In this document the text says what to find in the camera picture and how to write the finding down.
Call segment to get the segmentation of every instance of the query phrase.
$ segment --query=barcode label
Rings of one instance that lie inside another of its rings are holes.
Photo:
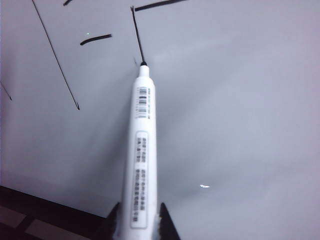
[[[141,86],[136,91],[135,117],[150,119],[150,88]]]

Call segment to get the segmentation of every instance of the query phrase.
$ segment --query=white marker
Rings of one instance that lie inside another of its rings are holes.
[[[132,89],[128,153],[117,237],[151,240],[158,228],[155,85],[145,62]]]

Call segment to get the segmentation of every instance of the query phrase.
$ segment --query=barcode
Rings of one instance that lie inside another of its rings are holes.
[[[141,86],[137,88],[136,101],[137,118],[150,119],[150,88]]]

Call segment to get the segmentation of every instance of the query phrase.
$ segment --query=white surface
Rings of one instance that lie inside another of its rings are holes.
[[[63,2],[36,4],[80,111],[32,2],[1,2],[1,184],[106,216],[140,62],[130,6],[151,1]],[[319,12],[318,0],[190,0],[136,13],[157,91],[158,202],[181,239],[320,238]]]

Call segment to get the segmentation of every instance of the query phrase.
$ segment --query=label on marker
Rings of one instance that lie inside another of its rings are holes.
[[[136,132],[131,203],[132,228],[147,227],[148,141],[146,131]]]

